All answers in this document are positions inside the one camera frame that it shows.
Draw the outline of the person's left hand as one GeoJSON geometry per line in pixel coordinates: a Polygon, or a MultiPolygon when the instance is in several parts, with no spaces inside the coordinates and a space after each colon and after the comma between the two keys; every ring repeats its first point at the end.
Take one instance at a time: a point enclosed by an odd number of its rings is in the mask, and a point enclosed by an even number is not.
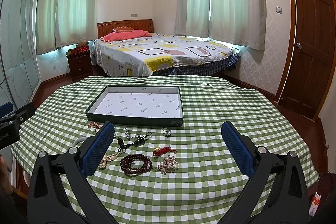
{"type": "Polygon", "coordinates": [[[7,164],[5,161],[5,158],[3,156],[0,157],[0,168],[1,168],[1,173],[0,173],[0,181],[1,181],[1,188],[2,190],[6,193],[11,195],[13,192],[13,187],[10,182],[9,175],[7,173],[7,164]]]}

